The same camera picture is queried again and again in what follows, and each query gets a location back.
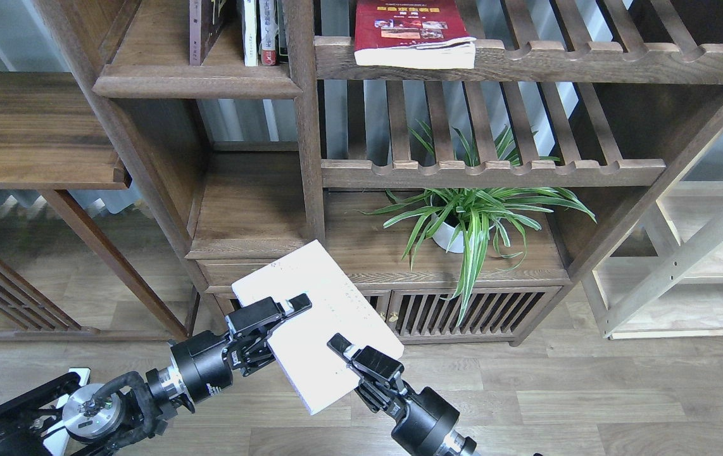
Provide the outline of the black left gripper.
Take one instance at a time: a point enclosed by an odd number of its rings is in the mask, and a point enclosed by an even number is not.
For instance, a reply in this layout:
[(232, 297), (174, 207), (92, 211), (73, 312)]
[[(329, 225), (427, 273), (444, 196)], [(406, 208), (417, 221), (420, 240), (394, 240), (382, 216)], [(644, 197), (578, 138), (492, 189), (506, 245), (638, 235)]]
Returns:
[(229, 314), (225, 334), (207, 330), (176, 344), (168, 367), (176, 389), (173, 396), (187, 395), (191, 402), (199, 403), (231, 386), (232, 371), (240, 370), (243, 376), (249, 376), (271, 364), (275, 360), (268, 344), (272, 330), (286, 317), (311, 308), (306, 293), (282, 303), (263, 298)]

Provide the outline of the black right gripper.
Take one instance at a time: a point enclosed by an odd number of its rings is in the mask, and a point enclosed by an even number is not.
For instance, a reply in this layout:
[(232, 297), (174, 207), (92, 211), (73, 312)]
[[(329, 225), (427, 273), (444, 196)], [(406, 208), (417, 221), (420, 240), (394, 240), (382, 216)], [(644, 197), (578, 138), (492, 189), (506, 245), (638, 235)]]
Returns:
[(460, 413), (430, 387), (416, 393), (402, 378), (404, 366), (366, 346), (359, 349), (342, 334), (327, 346), (361, 378), (356, 387), (371, 412), (394, 419), (391, 437), (411, 455), (460, 455), (462, 436), (455, 430)]

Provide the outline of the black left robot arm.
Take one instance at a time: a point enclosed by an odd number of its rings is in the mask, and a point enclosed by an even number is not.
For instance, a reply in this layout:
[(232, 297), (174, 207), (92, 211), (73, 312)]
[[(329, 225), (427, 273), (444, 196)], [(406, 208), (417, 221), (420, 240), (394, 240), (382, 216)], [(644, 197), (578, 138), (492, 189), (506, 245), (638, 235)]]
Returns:
[(69, 372), (0, 405), (0, 455), (48, 455), (59, 431), (82, 444), (81, 455), (112, 455), (162, 434), (179, 408), (196, 404), (274, 360), (268, 339), (284, 321), (312, 303), (306, 294), (273, 298), (228, 314), (225, 334), (206, 330), (171, 347), (171, 364), (144, 376), (131, 370), (104, 384), (80, 385)]

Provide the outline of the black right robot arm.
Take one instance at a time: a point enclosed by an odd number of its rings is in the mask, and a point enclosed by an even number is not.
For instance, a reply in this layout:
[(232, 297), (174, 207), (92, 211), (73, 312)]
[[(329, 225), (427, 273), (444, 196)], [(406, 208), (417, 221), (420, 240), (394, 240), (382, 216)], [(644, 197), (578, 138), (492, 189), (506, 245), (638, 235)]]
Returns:
[(341, 334), (327, 346), (360, 377), (355, 391), (371, 412), (384, 412), (396, 424), (391, 437), (411, 455), (476, 455), (472, 438), (455, 430), (460, 417), (430, 387), (416, 393), (402, 378), (404, 365), (372, 346), (359, 348)]

